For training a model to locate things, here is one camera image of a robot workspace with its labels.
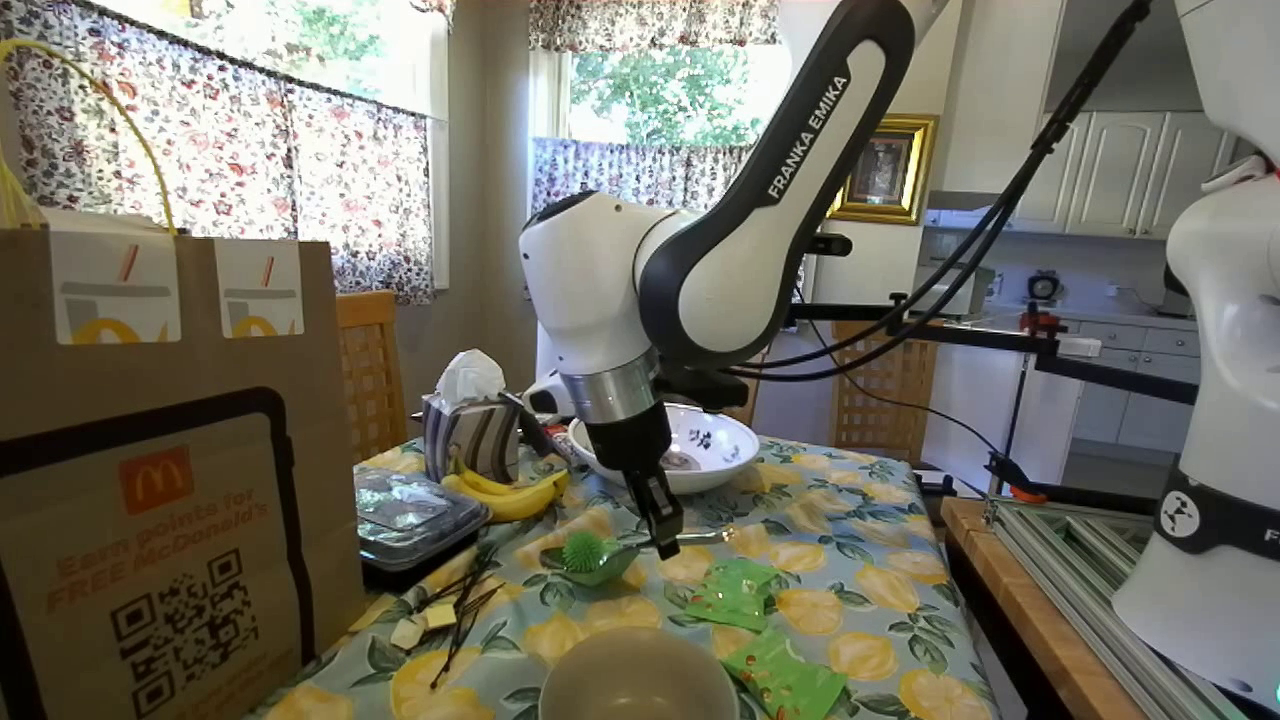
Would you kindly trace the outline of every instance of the green cloth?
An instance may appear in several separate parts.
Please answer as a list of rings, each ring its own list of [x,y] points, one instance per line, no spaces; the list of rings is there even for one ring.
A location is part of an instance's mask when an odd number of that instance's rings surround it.
[[[781,573],[755,561],[724,561],[694,587],[679,616],[696,624],[732,624],[760,630],[767,602],[781,587]]]
[[[797,657],[781,630],[760,630],[738,657],[729,657],[724,667],[751,689],[767,717],[825,720],[846,692],[846,677]]]

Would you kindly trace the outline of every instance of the white cabinet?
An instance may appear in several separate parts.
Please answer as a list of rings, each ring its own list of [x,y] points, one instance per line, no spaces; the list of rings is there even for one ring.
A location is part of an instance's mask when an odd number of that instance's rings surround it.
[[[1018,228],[1163,240],[1235,141],[1200,112],[1082,112],[1039,163]]]
[[[1172,221],[1197,204],[1200,182],[1233,163],[1235,135],[1200,112],[1170,112],[1145,200],[1145,228],[1170,234]]]
[[[1071,125],[1069,135],[1044,154],[1038,180],[1028,182],[1026,200],[1018,204],[1021,228],[1063,228],[1069,225],[1069,180],[1082,163],[1083,125]]]
[[[1102,362],[1110,367],[1170,375],[1190,385],[1200,378],[1192,326],[1071,322],[1071,331],[1096,336],[1104,342]],[[1075,438],[1180,453],[1190,438],[1190,422],[1192,422],[1192,403],[1083,385],[1082,412],[1075,412]]]
[[[1093,112],[1083,117],[1075,180],[1069,188],[1069,231],[1142,234],[1145,196],[1159,148],[1159,112]]]

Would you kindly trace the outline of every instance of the robotic arm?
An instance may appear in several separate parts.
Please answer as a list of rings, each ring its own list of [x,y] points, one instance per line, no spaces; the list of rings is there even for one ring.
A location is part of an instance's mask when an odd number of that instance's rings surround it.
[[[622,468],[659,547],[679,502],[653,390],[665,367],[724,367],[767,342],[797,263],[885,118],[946,0],[842,0],[738,182],[706,214],[568,196],[522,231],[526,279],[594,447]]]
[[[1280,159],[1280,5],[1175,0],[1212,125]],[[1197,200],[1170,234],[1197,303],[1200,397],[1117,616],[1170,659],[1280,711],[1280,177]]]

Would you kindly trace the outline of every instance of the banana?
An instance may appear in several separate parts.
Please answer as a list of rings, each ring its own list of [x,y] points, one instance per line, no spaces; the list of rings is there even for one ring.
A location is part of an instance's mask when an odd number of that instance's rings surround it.
[[[511,497],[511,492],[522,492],[515,485],[480,476],[480,470],[473,470],[473,468],[464,468],[464,470],[457,470],[457,476],[461,476],[464,485],[473,485],[478,492],[485,492],[485,497]]]
[[[532,485],[504,485],[504,492],[485,492],[478,476],[446,476],[442,489],[461,492],[489,506],[493,520],[532,520],[565,497],[568,470],[539,476]]]

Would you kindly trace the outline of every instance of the bag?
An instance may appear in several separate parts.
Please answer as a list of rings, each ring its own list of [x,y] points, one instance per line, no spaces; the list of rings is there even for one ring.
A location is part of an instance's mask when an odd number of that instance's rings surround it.
[[[0,717],[244,717],[366,606],[329,245],[41,214],[0,214]]]

